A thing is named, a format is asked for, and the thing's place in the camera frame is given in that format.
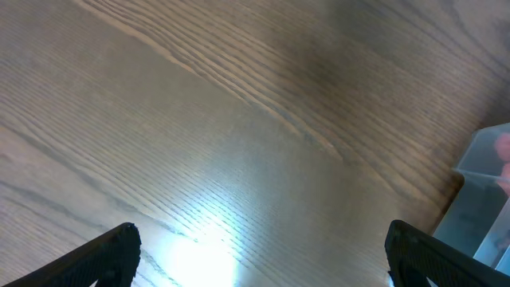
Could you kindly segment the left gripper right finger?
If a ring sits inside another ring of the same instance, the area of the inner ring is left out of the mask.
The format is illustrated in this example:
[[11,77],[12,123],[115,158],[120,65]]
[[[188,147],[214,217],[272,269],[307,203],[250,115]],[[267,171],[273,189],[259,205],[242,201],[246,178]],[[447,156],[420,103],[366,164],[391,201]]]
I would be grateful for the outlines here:
[[402,220],[390,223],[384,247],[395,287],[509,287],[508,275]]

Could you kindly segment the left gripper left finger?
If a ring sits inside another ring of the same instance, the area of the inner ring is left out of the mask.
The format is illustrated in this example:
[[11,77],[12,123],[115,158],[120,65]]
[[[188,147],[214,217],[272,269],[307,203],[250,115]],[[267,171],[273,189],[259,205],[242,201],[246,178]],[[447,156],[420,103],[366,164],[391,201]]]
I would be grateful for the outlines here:
[[137,227],[125,222],[5,287],[129,287],[140,247]]

